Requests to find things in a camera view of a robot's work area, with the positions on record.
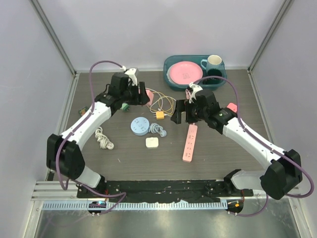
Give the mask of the pink cube socket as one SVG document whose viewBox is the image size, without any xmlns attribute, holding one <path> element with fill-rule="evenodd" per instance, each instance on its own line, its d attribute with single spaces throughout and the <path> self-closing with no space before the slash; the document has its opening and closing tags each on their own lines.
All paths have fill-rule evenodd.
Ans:
<svg viewBox="0 0 317 238">
<path fill-rule="evenodd" d="M 146 89 L 146 93 L 147 93 L 147 96 L 149 97 L 149 101 L 147 102 L 147 106 L 148 107 L 150 107 L 151 105 L 152 105 L 152 103 L 153 103 L 153 99 L 154 99 L 154 94 L 153 94 L 153 92 L 151 91 L 151 90 L 149 90 L 149 89 Z"/>
</svg>

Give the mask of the pink power strip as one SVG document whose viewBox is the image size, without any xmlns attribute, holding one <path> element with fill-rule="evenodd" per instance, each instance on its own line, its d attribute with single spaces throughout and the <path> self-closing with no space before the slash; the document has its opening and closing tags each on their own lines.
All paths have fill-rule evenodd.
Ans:
<svg viewBox="0 0 317 238">
<path fill-rule="evenodd" d="M 188 127 L 188 133 L 186 136 L 184 152 L 182 156 L 183 162 L 187 162 L 187 163 L 192 162 L 197 130 L 198 130 L 198 127 L 194 123 L 190 124 Z"/>
</svg>

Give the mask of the dark green cube socket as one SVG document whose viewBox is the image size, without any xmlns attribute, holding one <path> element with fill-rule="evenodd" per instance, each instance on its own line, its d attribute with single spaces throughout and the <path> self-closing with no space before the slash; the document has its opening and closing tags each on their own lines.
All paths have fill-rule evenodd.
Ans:
<svg viewBox="0 0 317 238">
<path fill-rule="evenodd" d="M 88 107 L 83 107 L 78 111 L 78 114 L 80 116 L 83 116 L 87 112 L 88 109 L 89 109 Z"/>
</svg>

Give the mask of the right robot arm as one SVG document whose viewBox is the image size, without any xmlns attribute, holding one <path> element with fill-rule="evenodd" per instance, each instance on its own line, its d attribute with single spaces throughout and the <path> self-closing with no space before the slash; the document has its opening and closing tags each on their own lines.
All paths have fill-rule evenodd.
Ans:
<svg viewBox="0 0 317 238">
<path fill-rule="evenodd" d="M 253 131 L 238 119 L 236 109 L 220 107 L 213 91 L 199 89 L 189 99 L 177 100 L 171 120 L 180 124 L 182 114 L 189 124 L 206 122 L 210 128 L 239 144 L 262 166 L 261 171 L 237 169 L 228 174 L 223 184 L 226 194 L 234 196 L 243 189 L 255 189 L 279 200 L 302 181 L 298 152 L 285 151 Z"/>
</svg>

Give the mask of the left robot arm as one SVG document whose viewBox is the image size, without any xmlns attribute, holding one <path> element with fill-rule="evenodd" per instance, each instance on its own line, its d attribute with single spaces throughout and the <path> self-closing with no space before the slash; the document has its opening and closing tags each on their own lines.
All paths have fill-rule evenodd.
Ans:
<svg viewBox="0 0 317 238">
<path fill-rule="evenodd" d="M 89 110 L 61 135 L 47 140 L 47 167 L 65 177 L 88 186 L 95 198 L 105 193 L 105 178 L 88 168 L 81 150 L 96 129 L 110 119 L 122 104 L 145 105 L 149 102 L 144 82 L 137 81 L 136 68 L 116 72 L 106 92 L 100 93 Z"/>
</svg>

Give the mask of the green charger plug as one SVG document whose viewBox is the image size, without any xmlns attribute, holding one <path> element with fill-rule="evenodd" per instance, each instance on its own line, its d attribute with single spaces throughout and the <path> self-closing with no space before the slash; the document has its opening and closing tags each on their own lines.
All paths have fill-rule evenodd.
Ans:
<svg viewBox="0 0 317 238">
<path fill-rule="evenodd" d="M 122 106 L 121 106 L 121 110 L 124 111 L 124 112 L 127 112 L 130 110 L 130 105 L 127 104 L 127 103 L 123 103 Z"/>
</svg>

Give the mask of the yellow charger plug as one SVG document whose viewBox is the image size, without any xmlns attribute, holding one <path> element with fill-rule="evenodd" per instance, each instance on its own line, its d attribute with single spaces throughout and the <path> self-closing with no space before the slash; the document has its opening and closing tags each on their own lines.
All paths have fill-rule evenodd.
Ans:
<svg viewBox="0 0 317 238">
<path fill-rule="evenodd" d="M 157 111 L 154 113 L 156 120 L 162 120 L 165 118 L 165 113 L 163 111 Z"/>
</svg>

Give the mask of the round blue power strip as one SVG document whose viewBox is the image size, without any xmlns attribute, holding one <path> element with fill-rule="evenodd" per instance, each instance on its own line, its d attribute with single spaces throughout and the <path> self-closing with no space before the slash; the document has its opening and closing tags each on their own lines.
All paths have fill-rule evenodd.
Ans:
<svg viewBox="0 0 317 238">
<path fill-rule="evenodd" d="M 145 117 L 137 117 L 132 120 L 130 128 L 136 136 L 143 136 L 149 132 L 150 123 Z"/>
</svg>

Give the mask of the pink plate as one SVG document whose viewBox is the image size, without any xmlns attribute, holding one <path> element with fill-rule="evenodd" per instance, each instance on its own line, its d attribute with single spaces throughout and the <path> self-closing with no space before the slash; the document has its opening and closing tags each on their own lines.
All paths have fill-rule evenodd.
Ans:
<svg viewBox="0 0 317 238">
<path fill-rule="evenodd" d="M 167 75 L 170 80 L 178 85 L 188 85 L 201 79 L 203 76 L 202 68 L 191 61 L 181 61 L 173 64 L 169 69 Z"/>
</svg>

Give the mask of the white square charger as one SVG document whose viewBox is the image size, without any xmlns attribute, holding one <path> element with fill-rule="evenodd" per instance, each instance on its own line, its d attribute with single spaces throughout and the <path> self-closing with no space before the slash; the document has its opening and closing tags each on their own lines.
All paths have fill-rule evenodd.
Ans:
<svg viewBox="0 0 317 238">
<path fill-rule="evenodd" d="M 158 148 L 159 139 L 157 137 L 148 137 L 145 140 L 145 145 L 146 145 L 146 148 L 148 149 Z"/>
</svg>

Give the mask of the dark green mug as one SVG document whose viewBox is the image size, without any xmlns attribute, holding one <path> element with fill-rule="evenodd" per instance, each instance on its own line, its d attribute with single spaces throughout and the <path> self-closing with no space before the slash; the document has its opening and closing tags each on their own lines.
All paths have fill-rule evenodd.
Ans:
<svg viewBox="0 0 317 238">
<path fill-rule="evenodd" d="M 218 69 L 210 69 L 207 71 L 207 76 L 211 76 L 211 78 L 206 80 L 206 84 L 219 84 L 222 82 L 221 79 L 215 78 L 215 76 L 222 77 L 222 72 Z"/>
</svg>

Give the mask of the teal plastic bin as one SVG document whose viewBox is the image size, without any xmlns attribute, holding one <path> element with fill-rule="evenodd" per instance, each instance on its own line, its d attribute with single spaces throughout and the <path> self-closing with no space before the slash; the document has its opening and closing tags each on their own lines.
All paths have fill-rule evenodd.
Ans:
<svg viewBox="0 0 317 238">
<path fill-rule="evenodd" d="M 216 90 L 226 83 L 225 64 L 218 55 L 173 55 L 163 64 L 163 79 L 174 91 L 185 91 L 191 82 L 203 77 L 198 83 L 202 88 Z"/>
</svg>

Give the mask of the light blue mug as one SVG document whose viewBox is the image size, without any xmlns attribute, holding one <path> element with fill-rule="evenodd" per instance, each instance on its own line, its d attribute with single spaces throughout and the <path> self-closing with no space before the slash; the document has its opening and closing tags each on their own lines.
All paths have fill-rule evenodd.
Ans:
<svg viewBox="0 0 317 238">
<path fill-rule="evenodd" d="M 202 69 L 208 72 L 211 69 L 219 69 L 222 64 L 222 58 L 218 55 L 210 55 L 207 59 L 202 59 L 200 65 Z"/>
</svg>

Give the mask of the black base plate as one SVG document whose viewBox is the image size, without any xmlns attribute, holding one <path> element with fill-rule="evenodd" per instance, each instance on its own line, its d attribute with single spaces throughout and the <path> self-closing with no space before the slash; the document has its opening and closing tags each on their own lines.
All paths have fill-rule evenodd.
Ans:
<svg viewBox="0 0 317 238">
<path fill-rule="evenodd" d="M 218 202 L 221 197 L 252 197 L 251 189 L 238 190 L 227 181 L 208 180 L 108 180 L 96 192 L 116 195 L 108 200 L 117 202 L 126 193 L 126 203 L 189 203 Z"/>
</svg>

